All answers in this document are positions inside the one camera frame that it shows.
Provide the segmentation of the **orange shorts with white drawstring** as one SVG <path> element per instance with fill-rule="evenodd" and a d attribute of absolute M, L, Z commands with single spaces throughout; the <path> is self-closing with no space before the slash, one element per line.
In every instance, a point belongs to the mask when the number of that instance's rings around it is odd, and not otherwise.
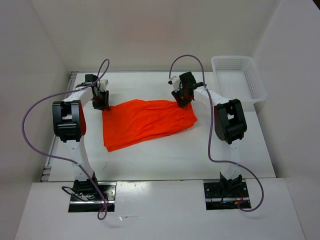
<path fill-rule="evenodd" d="M 102 112 L 103 143 L 113 152 L 177 134 L 197 120 L 191 104 L 180 108 L 175 101 L 134 99 Z"/>

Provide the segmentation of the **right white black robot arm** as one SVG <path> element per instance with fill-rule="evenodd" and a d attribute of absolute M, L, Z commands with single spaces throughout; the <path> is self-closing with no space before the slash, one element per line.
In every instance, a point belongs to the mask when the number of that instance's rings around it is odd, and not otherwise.
<path fill-rule="evenodd" d="M 171 94 L 180 108 L 198 101 L 210 109 L 209 140 L 212 140 L 212 134 L 215 133 L 225 147 L 224 159 L 214 161 L 222 163 L 219 191 L 225 197 L 232 196 L 242 184 L 240 146 L 248 128 L 242 103 L 238 99 L 219 95 L 203 82 L 196 82 L 190 71 L 178 77 L 170 77 L 168 84 L 173 86 Z"/>

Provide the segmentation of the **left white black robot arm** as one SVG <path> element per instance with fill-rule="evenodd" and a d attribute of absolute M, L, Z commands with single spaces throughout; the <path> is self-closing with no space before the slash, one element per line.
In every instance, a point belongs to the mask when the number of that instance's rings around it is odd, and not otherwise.
<path fill-rule="evenodd" d="M 67 98 L 52 104 L 54 134 L 63 142 L 73 166 L 74 184 L 70 195 L 83 202 L 97 200 L 100 194 L 85 149 L 87 124 L 83 106 L 91 101 L 94 109 L 109 110 L 108 84 L 107 79 L 99 80 L 94 74 L 86 74 L 85 81 L 78 84 Z"/>

